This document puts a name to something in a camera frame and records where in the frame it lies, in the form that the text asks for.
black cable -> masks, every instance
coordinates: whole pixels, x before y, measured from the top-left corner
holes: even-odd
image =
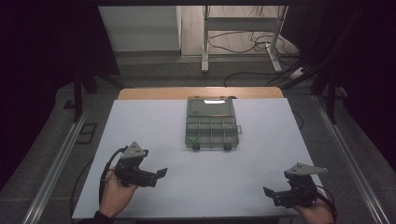
[[[225,14],[225,11],[224,11],[224,6],[221,6],[221,10],[223,11],[224,16],[227,16],[227,14]]]
[[[124,152],[128,147],[122,147],[119,150],[117,150],[110,158],[110,160],[106,163],[105,169],[102,172],[102,175],[100,176],[100,184],[99,184],[99,205],[102,202],[102,196],[103,196],[103,191],[105,190],[105,181],[106,181],[106,176],[107,172],[110,169],[111,162],[114,160],[114,158],[120,153]]]
[[[253,50],[254,47],[255,47],[255,46],[253,46],[252,48],[246,49],[246,50],[243,50],[243,51],[235,51],[235,50],[232,50],[232,49],[226,49],[226,48],[221,47],[221,46],[213,45],[212,43],[210,43],[210,40],[209,40],[209,39],[207,39],[207,43],[208,43],[210,46],[212,46],[213,48],[215,48],[215,49],[225,49],[225,50],[230,51],[230,52],[232,52],[232,53],[246,53],[246,52],[249,52],[249,51]]]
[[[287,74],[294,67],[298,67],[300,65],[300,63],[302,63],[302,62],[301,61],[296,62],[293,66],[289,67],[288,69],[286,69],[282,73],[255,73],[255,72],[237,72],[237,73],[232,73],[232,74],[228,75],[226,78],[224,78],[223,86],[227,88],[228,87],[227,84],[226,84],[227,80],[230,77],[233,77],[233,76],[236,76],[236,75],[242,75],[242,74],[248,74],[248,75],[278,75],[278,77],[275,77],[275,78],[273,78],[273,79],[271,79],[270,81],[267,82],[267,84],[265,86],[268,86],[270,82],[272,82],[273,80],[276,80],[277,78],[279,78],[279,76]]]
[[[223,34],[219,34],[219,35],[212,35],[212,36],[208,36],[207,38],[212,39],[212,38],[216,38],[222,35],[232,35],[232,34],[240,34],[240,33],[248,33],[249,31],[233,31],[233,32],[227,32],[227,33],[223,33]]]
[[[251,13],[253,13],[254,9],[256,8],[256,6],[253,7],[253,10],[250,11],[250,13],[247,15],[248,17],[251,15]]]
[[[258,52],[268,49],[267,44],[271,44],[271,42],[269,42],[268,39],[271,37],[271,35],[266,35],[264,32],[262,35],[253,37],[254,33],[255,32],[251,32],[249,36],[249,40],[254,43],[254,47],[255,47],[254,49]]]
[[[280,52],[277,50],[277,48],[276,48],[276,53],[277,53],[278,55],[283,56],[283,57],[291,57],[291,58],[299,58],[299,57],[300,57],[299,55],[293,55],[293,54],[288,53],[288,52],[286,51],[286,48],[285,48],[286,41],[285,41],[283,38],[278,37],[277,39],[280,40],[280,41],[282,41],[282,49],[283,49],[283,51],[284,51],[284,53],[280,53]]]
[[[262,15],[263,8],[264,8],[264,6],[262,6],[262,9],[260,10],[259,16],[257,16],[257,17],[260,17]]]
[[[334,197],[332,196],[332,194],[327,189],[325,189],[325,188],[323,188],[321,186],[318,186],[318,185],[317,185],[317,188],[320,188],[320,189],[323,189],[324,191],[326,191],[326,193],[328,193],[330,195],[330,197],[332,198],[332,204],[335,205]]]
[[[295,115],[295,116],[297,116],[299,119],[300,119],[300,121],[301,121],[301,125],[299,125],[298,126],[298,129],[302,129],[303,127],[304,127],[304,119],[303,119],[303,117],[301,117],[301,115],[299,115],[297,112],[295,112],[294,110],[291,110],[291,112],[293,112],[293,114]]]
[[[292,64],[285,63],[285,62],[282,60],[282,57],[278,57],[278,59],[279,59],[279,62],[280,62],[280,63],[283,63],[283,64],[285,64],[286,66],[292,66]]]
[[[232,74],[228,75],[226,78],[224,78],[224,81],[223,81],[224,87],[227,88],[226,82],[227,82],[228,78],[236,76],[236,75],[242,75],[242,74],[260,75],[260,76],[263,76],[263,75],[277,75],[277,73],[255,73],[255,72],[237,72],[237,73],[232,73]]]
[[[88,166],[92,163],[92,161],[93,161],[93,158],[92,159],[90,159],[88,162],[87,162],[87,164],[85,164],[85,166],[84,166],[84,168],[82,168],[82,170],[81,170],[81,172],[79,173],[79,175],[78,175],[78,178],[77,178],[77,180],[76,180],[76,182],[75,182],[75,185],[74,185],[74,187],[73,187],[73,190],[72,190],[72,194],[70,195],[70,220],[71,220],[71,222],[74,224],[75,222],[74,222],[74,220],[73,220],[73,218],[72,218],[72,216],[73,216],[73,209],[74,209],[74,195],[75,195],[75,193],[76,193],[76,188],[77,188],[77,185],[78,185],[78,182],[79,182],[79,180],[81,179],[81,177],[82,177],[82,174],[84,174],[84,172],[85,172],[85,170],[88,168]]]
[[[281,82],[283,82],[283,81],[285,80],[285,78],[288,78],[289,76],[291,76],[291,74],[288,74],[289,71],[294,71],[294,69],[300,67],[301,65],[303,65],[303,63],[304,63],[303,60],[300,59],[299,61],[297,61],[296,63],[294,63],[292,66],[290,66],[286,71],[284,71],[284,72],[282,72],[282,73],[279,73],[280,76],[275,77],[275,78],[269,80],[265,86],[267,86],[267,87],[270,86],[270,85],[271,85],[271,86],[274,86],[274,84],[276,84],[276,83],[281,83]]]

gray plastic case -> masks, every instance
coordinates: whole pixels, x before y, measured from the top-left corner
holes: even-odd
[[[190,98],[187,106],[186,145],[194,150],[232,150],[239,143],[232,99]]]

wooden table edge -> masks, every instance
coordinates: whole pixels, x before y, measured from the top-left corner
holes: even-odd
[[[188,97],[229,97],[238,99],[284,98],[278,87],[160,87],[123,89],[118,100],[183,100]]]

hand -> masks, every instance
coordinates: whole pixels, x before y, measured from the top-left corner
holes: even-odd
[[[293,207],[302,217],[306,224],[328,224],[334,223],[332,219],[332,212],[329,206],[324,203],[321,199],[317,198],[314,204],[310,207],[303,207],[296,205]]]
[[[107,217],[114,218],[128,205],[137,188],[139,188],[137,185],[124,187],[114,171],[109,171],[99,212]]]

black sleeve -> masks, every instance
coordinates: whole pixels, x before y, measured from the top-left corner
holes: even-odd
[[[93,219],[84,219],[78,222],[78,224],[113,224],[113,223],[114,223],[113,218],[107,217],[102,213],[100,213],[99,211],[95,213]]]

